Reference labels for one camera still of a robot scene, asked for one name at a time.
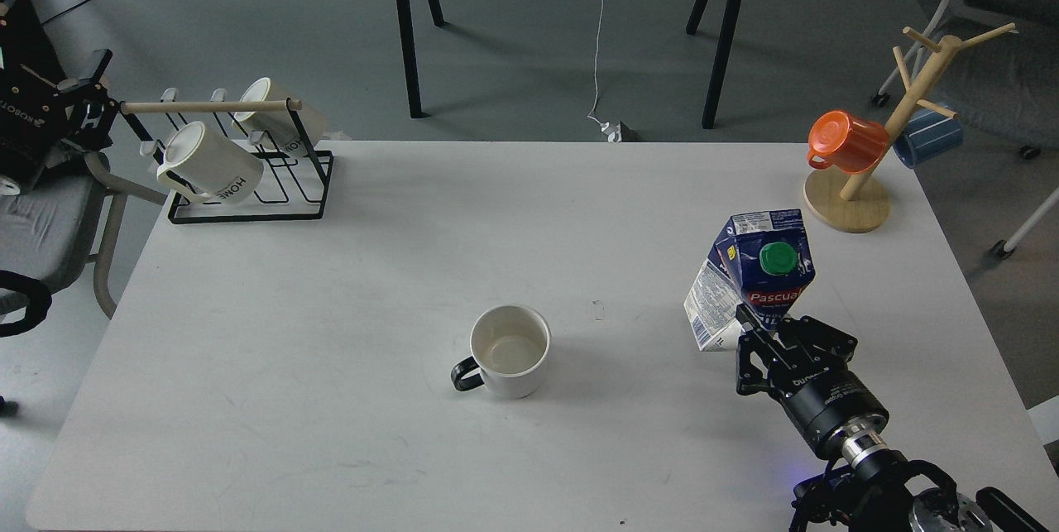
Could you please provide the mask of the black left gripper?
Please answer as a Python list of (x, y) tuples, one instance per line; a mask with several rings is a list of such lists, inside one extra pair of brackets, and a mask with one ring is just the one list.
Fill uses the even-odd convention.
[(113, 51), (92, 53), (79, 77), (67, 79), (46, 35), (33, 0), (2, 0), (1, 179), (4, 194), (24, 194), (36, 185), (50, 150), (62, 137), (65, 119), (52, 107), (73, 103), (69, 144), (75, 150), (106, 150), (120, 113), (108, 97), (103, 73)]

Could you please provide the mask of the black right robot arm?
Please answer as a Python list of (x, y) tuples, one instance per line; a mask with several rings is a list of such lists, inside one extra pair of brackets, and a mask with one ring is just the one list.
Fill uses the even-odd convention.
[(1043, 530), (999, 487), (968, 497), (948, 472), (889, 446), (889, 411), (848, 366), (855, 337), (809, 316), (784, 317), (769, 332), (744, 304), (736, 318), (737, 393), (775, 400), (826, 464), (794, 487), (792, 531), (823, 522), (851, 531)]

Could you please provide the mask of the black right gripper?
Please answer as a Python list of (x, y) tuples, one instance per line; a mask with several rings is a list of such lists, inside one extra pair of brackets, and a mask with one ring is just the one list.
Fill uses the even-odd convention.
[(858, 340), (849, 333), (806, 316), (783, 318), (779, 345), (744, 304), (736, 307), (742, 334), (737, 343), (736, 393), (765, 392), (780, 403), (818, 459), (840, 456), (840, 429), (863, 419), (877, 431), (889, 411), (848, 367)]

